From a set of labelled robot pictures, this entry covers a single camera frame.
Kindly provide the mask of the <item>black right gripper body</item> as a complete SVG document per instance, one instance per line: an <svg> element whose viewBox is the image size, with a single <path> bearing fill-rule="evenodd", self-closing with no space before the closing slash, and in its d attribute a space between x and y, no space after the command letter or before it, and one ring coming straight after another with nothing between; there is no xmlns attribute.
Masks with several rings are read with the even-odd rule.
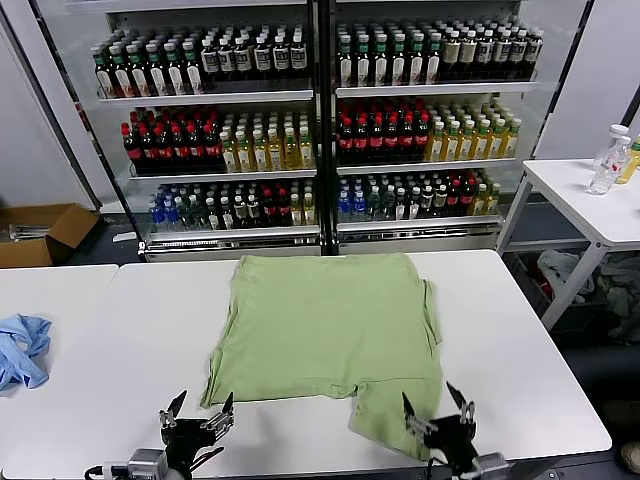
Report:
<svg viewBox="0 0 640 480"><path fill-rule="evenodd" d="M474 470L473 460L477 451L472 444L476 424L460 414L433 419L424 444L430 450L441 451L453 473L469 473Z"/></svg>

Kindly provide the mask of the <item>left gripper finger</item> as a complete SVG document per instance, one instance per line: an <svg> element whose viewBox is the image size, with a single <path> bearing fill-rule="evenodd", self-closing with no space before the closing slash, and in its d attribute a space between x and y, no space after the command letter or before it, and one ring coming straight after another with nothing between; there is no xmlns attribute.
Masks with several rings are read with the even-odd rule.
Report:
<svg viewBox="0 0 640 480"><path fill-rule="evenodd" d="M159 421L162 428L175 428L177 426L178 416L187 393L187 389L183 390L171 400L166 410L159 411Z"/></svg>
<svg viewBox="0 0 640 480"><path fill-rule="evenodd" d="M234 425L234 393L231 392L220 412L201 424L200 428L207 431L228 431Z"/></svg>

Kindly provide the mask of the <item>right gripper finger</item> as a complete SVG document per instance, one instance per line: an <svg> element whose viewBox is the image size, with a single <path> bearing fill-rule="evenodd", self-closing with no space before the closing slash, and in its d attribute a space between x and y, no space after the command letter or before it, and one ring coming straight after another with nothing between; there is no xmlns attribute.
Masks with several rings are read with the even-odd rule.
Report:
<svg viewBox="0 0 640 480"><path fill-rule="evenodd" d="M475 402L467 401L465 396L460 390L455 388L450 382L446 382L446 387L459 409L460 421L462 424L474 424L475 423Z"/></svg>
<svg viewBox="0 0 640 480"><path fill-rule="evenodd" d="M403 410L405 426L414 436L429 436L436 431L436 426L420 417L415 413L415 410L406 396L405 392L402 392Z"/></svg>

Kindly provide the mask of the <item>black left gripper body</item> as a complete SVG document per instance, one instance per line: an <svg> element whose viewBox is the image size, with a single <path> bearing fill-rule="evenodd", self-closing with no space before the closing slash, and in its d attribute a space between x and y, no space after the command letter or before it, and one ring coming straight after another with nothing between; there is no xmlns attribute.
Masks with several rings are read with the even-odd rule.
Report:
<svg viewBox="0 0 640 480"><path fill-rule="evenodd" d="M175 428L160 429L165 444L168 467L180 473L193 473L223 451L215 444L225 431L207 431L200 428L206 420L178 419Z"/></svg>

